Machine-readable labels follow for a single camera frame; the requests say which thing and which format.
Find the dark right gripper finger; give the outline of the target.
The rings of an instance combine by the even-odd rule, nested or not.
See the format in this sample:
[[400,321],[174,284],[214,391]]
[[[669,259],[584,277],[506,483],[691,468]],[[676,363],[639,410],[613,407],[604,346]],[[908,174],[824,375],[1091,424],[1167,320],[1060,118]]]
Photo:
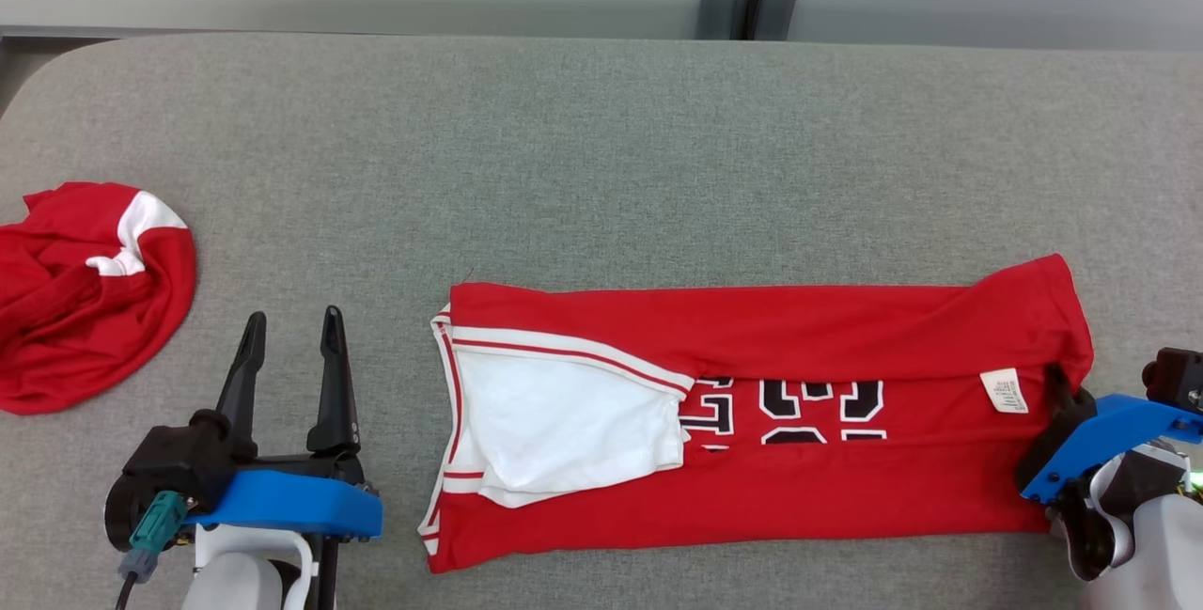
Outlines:
[[1060,363],[1047,366],[1047,390],[1050,397],[1053,425],[1079,424],[1097,414],[1095,397],[1080,384],[1069,381]]

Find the blue-banded right gripper body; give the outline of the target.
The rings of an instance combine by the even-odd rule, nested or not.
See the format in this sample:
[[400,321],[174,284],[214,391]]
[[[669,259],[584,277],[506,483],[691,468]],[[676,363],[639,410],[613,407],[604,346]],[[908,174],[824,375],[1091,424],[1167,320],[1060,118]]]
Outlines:
[[1201,444],[1199,411],[1110,393],[1069,405],[1036,436],[1015,468],[1026,501],[1049,507],[1066,486],[1115,456],[1158,438]]

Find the blue-banded left gripper body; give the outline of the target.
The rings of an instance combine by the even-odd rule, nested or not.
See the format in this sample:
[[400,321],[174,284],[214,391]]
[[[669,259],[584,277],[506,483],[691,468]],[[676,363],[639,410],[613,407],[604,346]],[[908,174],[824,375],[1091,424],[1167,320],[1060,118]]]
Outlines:
[[217,507],[189,514],[186,525],[369,540],[383,535],[383,499],[352,454],[262,458],[235,473]]

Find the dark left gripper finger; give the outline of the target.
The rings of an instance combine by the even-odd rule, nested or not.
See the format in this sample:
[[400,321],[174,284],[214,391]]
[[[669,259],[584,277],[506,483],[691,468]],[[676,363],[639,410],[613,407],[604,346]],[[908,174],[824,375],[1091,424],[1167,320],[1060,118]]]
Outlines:
[[306,436],[306,450],[315,456],[357,454],[361,448],[358,413],[346,328],[338,306],[328,304],[322,314],[320,353],[322,381],[318,422]]
[[235,354],[219,397],[217,411],[229,421],[229,442],[235,458],[257,458],[253,439],[254,405],[257,399],[257,371],[265,362],[267,316],[253,313]]

